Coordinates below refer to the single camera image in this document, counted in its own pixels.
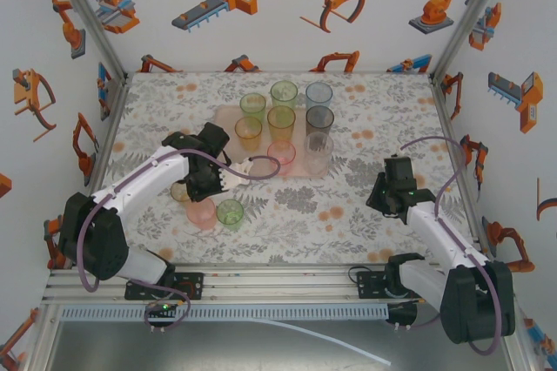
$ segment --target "white cable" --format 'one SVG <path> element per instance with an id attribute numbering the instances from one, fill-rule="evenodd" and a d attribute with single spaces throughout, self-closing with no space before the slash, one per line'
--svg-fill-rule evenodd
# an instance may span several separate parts
<path id="1" fill-rule="evenodd" d="M 364 351 L 363 349 L 360 349 L 359 347 L 355 347 L 354 345 L 350 345 L 349 343 L 339 341 L 338 339 L 332 338 L 331 336 L 327 336 L 325 334 L 318 334 L 317 332 L 312 332 L 311 330 L 304 329 L 303 327 L 288 325 L 288 324 L 283 323 L 281 321 L 274 321 L 274 320 L 248 319 L 248 321 L 254 321 L 256 323 L 262 323 L 264 325 L 285 327 L 285 328 L 290 329 L 290 330 L 295 330 L 296 332 L 301 332 L 302 334 L 309 334 L 310 336 L 314 336 L 314 337 L 320 338 L 324 341 L 329 341 L 331 343 L 336 343 L 337 345 L 340 345 L 341 347 L 346 347 L 348 349 L 351 349 L 352 351 L 354 351 L 358 354 L 362 354 L 362 355 L 366 356 L 367 358 L 370 358 L 374 361 L 381 362 L 382 364 L 385 364 L 389 367 L 391 366 L 390 361 L 384 360 L 383 358 L 380 358 L 377 355 L 370 354 L 369 352 Z"/>

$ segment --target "floral tablecloth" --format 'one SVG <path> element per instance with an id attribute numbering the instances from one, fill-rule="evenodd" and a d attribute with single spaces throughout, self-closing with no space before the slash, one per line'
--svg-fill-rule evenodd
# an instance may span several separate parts
<path id="1" fill-rule="evenodd" d="M 124 225 L 129 244 L 186 263 L 360 263 L 386 261 L 393 253 L 430 255 L 400 220 L 365 206 L 384 157 L 412 139 L 441 134 L 425 75 L 138 73 L 131 81 L 104 185 L 151 156 L 170 132 L 197 133 L 220 105 L 235 105 L 248 92 L 268 95 L 281 79 L 299 87 L 299 105 L 313 81 L 327 82 L 334 90 L 335 151 L 328 176 L 252 182 L 215 196 L 216 204 L 235 198 L 244 205 L 244 224 L 236 232 L 219 223 L 199 231 L 166 189 L 129 217 Z M 413 159 L 419 186 L 434 193 L 453 173 L 442 142 L 422 142 L 406 154 Z M 441 205 L 456 228 L 470 236 L 456 184 Z"/>

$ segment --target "gray floor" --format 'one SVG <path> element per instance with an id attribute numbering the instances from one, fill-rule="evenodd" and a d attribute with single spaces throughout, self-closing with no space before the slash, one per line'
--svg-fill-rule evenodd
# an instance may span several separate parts
<path id="1" fill-rule="evenodd" d="M 440 323 L 394 332 L 380 321 L 292 322 L 393 364 L 383 366 L 343 347 L 258 323 L 185 323 L 150 334 L 142 323 L 64 323 L 50 369 L 279 371 L 279 370 L 507 370 L 498 350 L 490 357 L 454 345 Z"/>

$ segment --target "pink tray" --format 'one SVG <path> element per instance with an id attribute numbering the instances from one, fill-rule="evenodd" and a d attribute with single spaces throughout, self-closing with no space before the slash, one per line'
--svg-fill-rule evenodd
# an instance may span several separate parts
<path id="1" fill-rule="evenodd" d="M 294 159 L 292 169 L 283 177 L 323 178 L 328 172 L 322 175 L 311 175 L 304 169 L 305 109 L 299 108 L 295 110 L 295 112 L 296 122 L 294 124 L 294 133 L 292 134 L 292 144 L 296 148 L 296 158 Z M 221 105 L 217 108 L 217 113 L 214 118 L 214 124 L 225 129 L 225 132 L 230 136 L 230 142 L 226 145 L 225 152 L 230 159 L 232 159 L 232 162 L 241 162 L 249 156 L 266 155 L 267 148 L 272 142 L 265 113 L 263 131 L 261 132 L 261 145 L 255 152 L 246 151 L 239 143 L 238 136 L 236 136 L 236 132 L 234 131 L 234 125 L 243 116 L 244 113 L 239 106 Z M 266 175 L 272 171 L 273 168 L 268 161 L 256 160 L 250 173 L 252 175 Z"/>

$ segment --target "gray leaf pattern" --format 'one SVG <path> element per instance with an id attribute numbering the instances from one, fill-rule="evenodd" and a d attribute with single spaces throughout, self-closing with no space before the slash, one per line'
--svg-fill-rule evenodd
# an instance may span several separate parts
<path id="1" fill-rule="evenodd" d="M 230 198 L 242 203 L 244 223 L 237 231 L 219 223 L 211 230 L 198 230 L 186 218 L 185 206 L 164 190 L 127 219 L 128 243 L 155 253 L 164 250 L 171 253 L 172 262 L 186 263 L 362 263 L 377 259 L 384 249 L 431 257 L 417 233 L 365 206 L 383 170 L 383 158 L 399 152 L 409 140 L 441 134 L 425 75 L 135 74 L 104 185 L 118 181 L 151 156 L 170 132 L 195 134 L 213 120 L 220 105 L 237 103 L 249 92 L 268 97 L 271 85 L 281 79 L 293 81 L 300 92 L 316 80 L 333 88 L 335 123 L 330 134 L 335 151 L 328 175 L 252 181 L 213 196 L 216 205 Z M 298 104 L 305 104 L 303 93 Z M 446 152 L 430 149 L 433 144 L 410 146 L 405 155 L 413 159 L 420 186 L 436 193 L 453 168 Z M 458 187 L 451 187 L 441 207 L 469 237 Z"/>

